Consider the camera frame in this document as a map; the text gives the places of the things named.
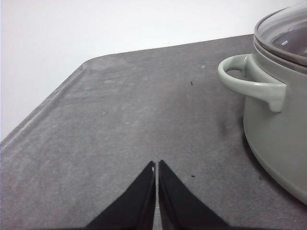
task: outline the white wall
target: white wall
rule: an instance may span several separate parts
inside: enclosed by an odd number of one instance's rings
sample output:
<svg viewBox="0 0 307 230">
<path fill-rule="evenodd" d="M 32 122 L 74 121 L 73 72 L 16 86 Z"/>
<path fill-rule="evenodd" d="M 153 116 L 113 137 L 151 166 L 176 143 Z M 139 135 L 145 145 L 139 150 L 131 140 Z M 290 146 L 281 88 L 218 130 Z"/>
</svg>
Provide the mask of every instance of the white wall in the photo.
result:
<svg viewBox="0 0 307 230">
<path fill-rule="evenodd" d="M 84 61 L 253 33 L 301 0 L 1 0 L 1 140 Z"/>
</svg>

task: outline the lid rim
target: lid rim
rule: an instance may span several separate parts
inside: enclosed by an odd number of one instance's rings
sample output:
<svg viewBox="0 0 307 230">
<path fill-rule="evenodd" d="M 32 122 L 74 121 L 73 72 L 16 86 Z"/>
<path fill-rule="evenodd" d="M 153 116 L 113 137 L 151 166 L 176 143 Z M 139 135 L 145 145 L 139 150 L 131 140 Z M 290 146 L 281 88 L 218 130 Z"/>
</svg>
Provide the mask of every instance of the lid rim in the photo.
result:
<svg viewBox="0 0 307 230">
<path fill-rule="evenodd" d="M 261 36 L 259 35 L 258 33 L 258 28 L 259 26 L 261 25 L 261 23 L 263 23 L 266 19 L 268 19 L 269 17 L 273 16 L 274 14 L 276 13 L 279 13 L 280 11 L 283 11 L 287 8 L 284 8 L 284 9 L 281 9 L 281 10 L 278 10 L 274 13 L 271 13 L 267 16 L 265 16 L 264 18 L 262 18 L 255 26 L 255 29 L 254 29 L 254 36 L 258 42 L 258 44 L 260 46 L 262 46 L 264 49 L 266 49 L 267 51 L 269 51 L 270 53 L 276 55 L 276 56 L 279 56 L 280 58 L 283 58 L 283 59 L 286 59 L 288 61 L 291 61 L 291 62 L 294 62 L 298 65 L 302 65 L 304 67 L 307 67 L 307 57 L 303 57 L 303 56 L 300 56 L 300 55 L 297 55 L 297 54 L 293 54 L 293 53 L 290 53 L 290 52 L 287 52 L 287 51 L 284 51 L 282 49 L 279 49 L 275 46 L 272 46 L 266 42 L 263 41 L 263 39 L 261 38 Z"/>
<path fill-rule="evenodd" d="M 300 73 L 303 73 L 303 74 L 307 74 L 307 67 L 306 66 L 291 62 L 287 59 L 281 58 L 281 57 L 271 53 L 270 51 L 268 51 L 267 49 L 265 49 L 264 47 L 262 47 L 259 44 L 256 37 L 254 37 L 254 48 L 255 48 L 256 52 L 263 54 L 268 59 L 270 59 L 270 60 L 272 60 L 272 61 L 274 61 L 274 62 L 276 62 L 276 63 L 278 63 L 278 64 L 280 64 L 284 67 L 287 67 L 289 69 L 292 69 L 294 71 L 297 71 L 297 72 L 300 72 Z"/>
</svg>

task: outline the table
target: table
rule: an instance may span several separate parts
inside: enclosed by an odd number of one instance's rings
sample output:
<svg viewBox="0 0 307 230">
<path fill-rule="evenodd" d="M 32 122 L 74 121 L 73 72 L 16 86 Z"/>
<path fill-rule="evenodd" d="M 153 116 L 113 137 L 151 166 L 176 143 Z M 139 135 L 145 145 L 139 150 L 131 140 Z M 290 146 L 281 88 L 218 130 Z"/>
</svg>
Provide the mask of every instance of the table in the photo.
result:
<svg viewBox="0 0 307 230">
<path fill-rule="evenodd" d="M 244 97 L 217 77 L 220 61 L 251 53 L 252 40 L 84 62 L 1 144 L 3 229 L 83 227 L 160 159 L 230 225 L 304 229 L 307 206 L 257 162 L 243 132 Z"/>
</svg>

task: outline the gray pot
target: gray pot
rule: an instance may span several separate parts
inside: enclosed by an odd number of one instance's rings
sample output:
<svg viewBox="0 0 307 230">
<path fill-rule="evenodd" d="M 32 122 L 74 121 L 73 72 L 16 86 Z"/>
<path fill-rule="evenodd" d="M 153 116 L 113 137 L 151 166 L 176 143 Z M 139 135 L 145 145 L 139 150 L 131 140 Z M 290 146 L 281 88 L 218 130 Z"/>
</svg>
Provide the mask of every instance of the gray pot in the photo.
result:
<svg viewBox="0 0 307 230">
<path fill-rule="evenodd" d="M 254 53 L 225 59 L 218 73 L 227 88 L 247 96 L 244 131 L 259 162 L 307 204 L 307 3 L 262 19 Z"/>
</svg>

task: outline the gray countertop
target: gray countertop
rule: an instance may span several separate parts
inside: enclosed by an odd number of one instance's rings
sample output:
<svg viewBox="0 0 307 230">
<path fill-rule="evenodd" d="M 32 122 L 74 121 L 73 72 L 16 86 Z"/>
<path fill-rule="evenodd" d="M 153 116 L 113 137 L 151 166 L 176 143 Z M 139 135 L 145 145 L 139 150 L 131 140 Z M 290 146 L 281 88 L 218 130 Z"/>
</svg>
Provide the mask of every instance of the gray countertop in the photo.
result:
<svg viewBox="0 0 307 230">
<path fill-rule="evenodd" d="M 217 78 L 220 61 L 251 53 L 252 40 L 83 63 L 1 144 L 3 229 L 83 227 L 160 159 L 230 225 L 305 229 L 307 206 L 263 170 L 245 140 L 244 97 Z"/>
</svg>

